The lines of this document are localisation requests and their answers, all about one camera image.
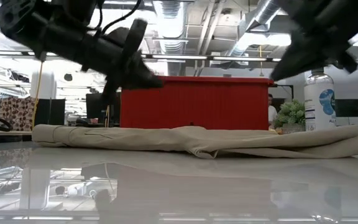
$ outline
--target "bottle label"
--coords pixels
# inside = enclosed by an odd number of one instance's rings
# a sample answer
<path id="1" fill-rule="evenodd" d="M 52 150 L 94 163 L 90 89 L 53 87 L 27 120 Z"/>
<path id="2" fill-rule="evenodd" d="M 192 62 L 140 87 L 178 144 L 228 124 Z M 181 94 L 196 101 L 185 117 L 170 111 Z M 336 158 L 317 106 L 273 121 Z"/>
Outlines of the bottle label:
<path id="1" fill-rule="evenodd" d="M 335 93 L 332 83 L 305 86 L 305 119 L 307 131 L 336 126 Z"/>

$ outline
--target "potted plant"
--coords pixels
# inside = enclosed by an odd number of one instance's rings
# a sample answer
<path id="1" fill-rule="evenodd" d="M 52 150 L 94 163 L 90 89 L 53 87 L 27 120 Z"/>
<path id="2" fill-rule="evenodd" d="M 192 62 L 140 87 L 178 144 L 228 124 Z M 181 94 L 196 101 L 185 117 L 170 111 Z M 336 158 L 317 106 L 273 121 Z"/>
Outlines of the potted plant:
<path id="1" fill-rule="evenodd" d="M 305 104 L 298 100 L 282 104 L 274 127 L 281 128 L 283 134 L 305 131 Z"/>

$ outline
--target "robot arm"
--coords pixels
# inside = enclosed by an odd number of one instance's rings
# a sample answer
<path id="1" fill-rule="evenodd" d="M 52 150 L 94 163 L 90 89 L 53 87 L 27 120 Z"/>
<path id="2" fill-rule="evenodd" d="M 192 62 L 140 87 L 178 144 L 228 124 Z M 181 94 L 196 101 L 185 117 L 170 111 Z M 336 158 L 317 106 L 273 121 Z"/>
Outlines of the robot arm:
<path id="1" fill-rule="evenodd" d="M 300 28 L 291 34 L 291 45 L 270 75 L 275 81 L 328 64 L 357 69 L 346 50 L 349 39 L 358 33 L 358 1 L 277 0 Z"/>
<path id="2" fill-rule="evenodd" d="M 90 29 L 91 16 L 103 0 L 6 0 L 0 7 L 1 32 L 34 51 L 44 61 L 47 52 L 106 75 L 103 100 L 111 104 L 117 88 L 157 88 L 162 82 L 147 68 L 138 51 L 147 22 L 109 34 Z M 89 31 L 96 30 L 94 35 Z"/>

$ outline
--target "pipe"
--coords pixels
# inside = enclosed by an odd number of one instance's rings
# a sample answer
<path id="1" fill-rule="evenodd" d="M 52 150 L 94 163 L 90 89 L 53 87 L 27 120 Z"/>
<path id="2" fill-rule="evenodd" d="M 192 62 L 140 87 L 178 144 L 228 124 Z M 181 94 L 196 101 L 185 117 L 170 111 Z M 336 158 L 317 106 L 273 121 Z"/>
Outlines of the pipe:
<path id="1" fill-rule="evenodd" d="M 212 21 L 211 27 L 209 28 L 209 33 L 208 33 L 208 36 L 206 38 L 206 42 L 205 42 L 204 47 L 203 47 L 203 51 L 202 51 L 203 55 L 208 50 L 209 43 L 211 42 L 212 36 L 214 35 L 216 25 L 219 22 L 219 17 L 220 17 L 220 15 L 222 13 L 222 10 L 223 10 L 223 4 L 225 2 L 226 1 L 219 1 L 219 3 L 218 3 L 218 8 L 216 9 L 214 20 Z"/>
<path id="2" fill-rule="evenodd" d="M 212 12 L 214 10 L 214 6 L 215 6 L 215 2 L 210 1 L 209 4 L 208 4 L 208 7 L 207 7 L 207 14 L 206 14 L 206 17 L 205 17 L 203 28 L 201 30 L 200 39 L 198 40 L 196 55 L 199 55 L 201 53 L 201 47 L 203 46 L 205 35 L 206 35 L 206 32 L 208 31 L 209 22 L 211 20 L 211 16 L 212 16 Z M 198 60 L 195 61 L 194 69 L 195 69 L 195 72 L 198 69 Z"/>
<path id="3" fill-rule="evenodd" d="M 206 51 L 208 50 L 209 43 L 211 43 L 212 36 L 214 35 L 215 29 L 216 29 L 216 25 L 217 25 L 218 22 L 219 22 L 219 17 L 220 17 L 220 15 L 221 15 L 221 13 L 222 13 L 223 4 L 224 4 L 225 2 L 226 2 L 226 1 L 219 1 L 219 3 L 218 3 L 218 8 L 216 9 L 215 16 L 214 16 L 214 20 L 212 21 L 211 27 L 209 28 L 208 36 L 207 36 L 207 38 L 206 38 L 206 42 L 205 42 L 204 47 L 203 47 L 203 51 L 202 51 L 202 54 L 203 54 L 203 55 L 204 55 L 204 54 L 206 53 Z M 201 67 L 195 71 L 195 76 L 198 76 L 198 77 L 199 77 L 199 76 L 201 75 L 201 72 L 203 71 L 204 68 L 205 68 L 205 61 L 203 61 Z"/>
<path id="4" fill-rule="evenodd" d="M 185 6 L 184 2 L 173 1 L 153 1 L 155 13 L 158 19 L 158 34 L 163 38 L 180 39 L 185 33 Z M 183 41 L 163 41 L 160 42 L 161 51 L 164 54 L 180 55 L 184 52 L 185 43 Z M 168 74 L 180 75 L 182 63 L 168 62 Z"/>
<path id="5" fill-rule="evenodd" d="M 246 32 L 239 38 L 239 41 L 234 44 L 234 47 L 227 52 L 226 56 L 240 57 L 247 50 L 248 46 L 252 45 L 252 34 L 247 32 L 262 24 L 268 24 L 277 15 L 280 10 L 277 0 L 260 0 L 255 9 L 255 16 L 247 26 Z"/>

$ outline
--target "computer monitor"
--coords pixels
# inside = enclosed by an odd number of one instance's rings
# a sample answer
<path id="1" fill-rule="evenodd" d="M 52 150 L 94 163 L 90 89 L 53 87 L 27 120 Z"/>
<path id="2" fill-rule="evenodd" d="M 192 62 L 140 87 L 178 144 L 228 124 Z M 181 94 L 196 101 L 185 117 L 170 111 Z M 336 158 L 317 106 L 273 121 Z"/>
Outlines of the computer monitor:
<path id="1" fill-rule="evenodd" d="M 103 123 L 102 111 L 106 110 L 102 108 L 101 93 L 91 93 L 85 96 L 86 100 L 86 118 L 99 118 L 99 123 Z"/>
<path id="2" fill-rule="evenodd" d="M 335 99 L 337 117 L 358 117 L 358 99 Z"/>
<path id="3" fill-rule="evenodd" d="M 86 118 L 97 118 L 98 123 L 104 123 L 106 118 L 106 109 L 103 107 L 101 93 L 91 93 L 86 95 Z M 115 105 L 110 105 L 110 120 L 113 126 L 119 122 L 120 98 L 116 95 Z"/>

